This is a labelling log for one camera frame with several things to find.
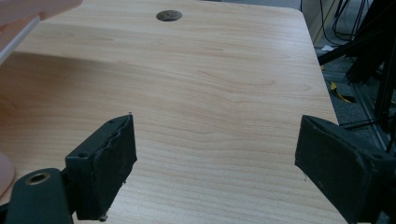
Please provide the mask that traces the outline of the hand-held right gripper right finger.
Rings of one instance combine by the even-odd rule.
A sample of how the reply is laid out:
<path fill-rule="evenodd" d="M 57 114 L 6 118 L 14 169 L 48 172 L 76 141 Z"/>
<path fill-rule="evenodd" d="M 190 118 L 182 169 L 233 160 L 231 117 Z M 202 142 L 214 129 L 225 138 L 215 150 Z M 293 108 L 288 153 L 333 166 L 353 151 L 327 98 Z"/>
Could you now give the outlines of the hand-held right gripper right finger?
<path fill-rule="evenodd" d="M 346 222 L 396 224 L 396 157 L 342 127 L 304 115 L 295 152 L 299 167 Z"/>

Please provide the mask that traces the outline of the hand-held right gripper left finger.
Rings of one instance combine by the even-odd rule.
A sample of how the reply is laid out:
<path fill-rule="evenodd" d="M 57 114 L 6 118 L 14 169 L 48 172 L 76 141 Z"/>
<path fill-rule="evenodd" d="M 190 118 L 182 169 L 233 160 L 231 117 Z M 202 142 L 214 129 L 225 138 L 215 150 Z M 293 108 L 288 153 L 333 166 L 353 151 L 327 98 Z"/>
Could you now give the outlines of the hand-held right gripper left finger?
<path fill-rule="evenodd" d="M 65 157 L 79 220 L 104 220 L 137 161 L 134 117 L 111 119 Z"/>

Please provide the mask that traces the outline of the yellow floor tape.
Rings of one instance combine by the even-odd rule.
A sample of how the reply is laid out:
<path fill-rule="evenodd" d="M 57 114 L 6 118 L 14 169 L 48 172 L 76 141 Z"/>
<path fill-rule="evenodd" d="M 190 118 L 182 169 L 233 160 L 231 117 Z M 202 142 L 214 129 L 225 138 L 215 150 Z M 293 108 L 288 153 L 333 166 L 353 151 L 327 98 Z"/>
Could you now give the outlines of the yellow floor tape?
<path fill-rule="evenodd" d="M 330 92 L 338 99 L 340 99 L 343 102 L 346 103 L 355 103 L 356 100 L 354 97 L 352 96 L 347 96 L 347 95 L 343 95 L 341 94 L 338 89 L 337 89 L 337 85 L 334 82 L 330 83 Z"/>

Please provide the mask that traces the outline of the black metal stand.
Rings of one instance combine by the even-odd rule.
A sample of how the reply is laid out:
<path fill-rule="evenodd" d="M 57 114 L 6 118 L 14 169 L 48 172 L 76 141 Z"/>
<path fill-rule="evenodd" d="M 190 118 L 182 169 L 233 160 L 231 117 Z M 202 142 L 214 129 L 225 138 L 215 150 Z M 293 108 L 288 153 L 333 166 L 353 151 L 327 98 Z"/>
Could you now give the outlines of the black metal stand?
<path fill-rule="evenodd" d="M 390 102 L 396 88 L 396 0 L 373 0 L 355 38 L 318 57 L 320 65 L 341 56 L 356 57 L 346 72 L 352 82 L 363 82 L 384 65 L 374 115 L 383 130 L 391 127 Z"/>

